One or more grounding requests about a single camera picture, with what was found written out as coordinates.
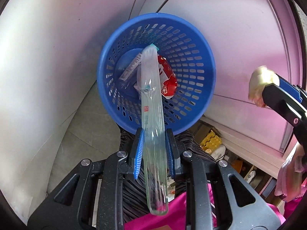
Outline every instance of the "white wall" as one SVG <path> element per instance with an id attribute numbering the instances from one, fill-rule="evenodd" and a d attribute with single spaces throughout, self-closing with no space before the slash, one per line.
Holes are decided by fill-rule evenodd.
<path id="1" fill-rule="evenodd" d="M 146 0 L 140 14 L 157 11 L 164 1 Z M 212 49 L 216 86 L 205 115 L 275 150 L 287 144 L 283 142 L 287 123 L 274 111 L 259 110 L 249 103 L 248 82 L 256 67 L 266 65 L 293 84 L 301 84 L 300 43 L 286 3 L 168 0 L 160 10 L 196 26 Z"/>
<path id="2" fill-rule="evenodd" d="M 10 0 L 0 16 L 0 189 L 18 216 L 44 199 L 63 135 L 134 0 Z"/>

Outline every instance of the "basket bottom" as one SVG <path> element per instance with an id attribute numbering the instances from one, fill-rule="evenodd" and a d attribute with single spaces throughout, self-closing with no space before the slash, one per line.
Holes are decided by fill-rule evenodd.
<path id="1" fill-rule="evenodd" d="M 134 48 L 127 52 L 125 52 L 117 61 L 115 64 L 115 70 L 114 70 L 114 81 L 115 84 L 117 84 L 117 80 L 122 75 L 122 73 L 125 71 L 125 69 L 128 67 L 128 65 L 133 61 L 133 59 L 142 52 L 142 48 Z M 130 85 L 127 89 L 119 89 L 119 92 L 122 94 L 125 94 L 126 96 L 129 96 L 130 98 L 133 98 L 133 100 L 139 101 L 139 94 L 133 87 L 134 84 Z"/>

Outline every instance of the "plastic bag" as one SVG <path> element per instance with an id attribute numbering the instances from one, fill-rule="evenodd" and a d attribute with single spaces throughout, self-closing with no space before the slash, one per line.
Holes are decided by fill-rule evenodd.
<path id="1" fill-rule="evenodd" d="M 161 94 L 166 99 L 170 99 L 175 94 L 177 88 L 177 79 L 166 58 L 162 57 L 161 55 L 158 55 L 158 62 L 159 62 Z M 133 87 L 139 93 L 139 99 L 141 99 L 141 88 L 140 88 L 141 68 L 142 68 L 141 65 L 139 65 L 137 71 L 136 83 L 133 85 Z"/>
<path id="2" fill-rule="evenodd" d="M 137 70 L 141 63 L 141 56 L 142 55 L 139 53 L 119 77 L 118 87 L 121 89 L 127 89 L 129 86 L 135 84 Z"/>
<path id="3" fill-rule="evenodd" d="M 146 47 L 141 57 L 143 160 L 147 204 L 151 214 L 168 211 L 165 128 L 157 49 Z"/>
<path id="4" fill-rule="evenodd" d="M 161 94 L 166 99 L 170 99 L 175 94 L 177 88 L 177 79 L 166 58 L 159 55 L 158 62 L 160 72 Z"/>

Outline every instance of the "metal bolt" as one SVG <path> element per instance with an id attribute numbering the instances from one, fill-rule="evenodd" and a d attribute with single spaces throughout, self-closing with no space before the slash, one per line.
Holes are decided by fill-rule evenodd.
<path id="1" fill-rule="evenodd" d="M 225 160 L 220 160 L 218 163 L 221 167 L 226 167 L 228 165 L 228 163 Z"/>
<path id="2" fill-rule="evenodd" d="M 190 151 L 185 151 L 183 152 L 183 156 L 185 157 L 191 157 L 192 156 L 192 153 Z"/>
<path id="3" fill-rule="evenodd" d="M 123 150 L 120 150 L 120 151 L 117 152 L 117 156 L 118 157 L 125 157 L 126 156 L 126 152 L 123 151 Z"/>
<path id="4" fill-rule="evenodd" d="M 82 166 L 88 166 L 91 163 L 91 161 L 89 159 L 83 159 L 81 161 L 81 165 Z"/>

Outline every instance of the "clear plastic tube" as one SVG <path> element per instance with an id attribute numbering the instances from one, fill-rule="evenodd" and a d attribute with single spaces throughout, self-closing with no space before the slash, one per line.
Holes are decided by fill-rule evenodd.
<path id="1" fill-rule="evenodd" d="M 165 128 L 157 49 L 148 46 L 141 58 L 142 128 L 145 130 L 143 149 L 147 204 L 151 214 L 168 211 L 167 160 Z"/>

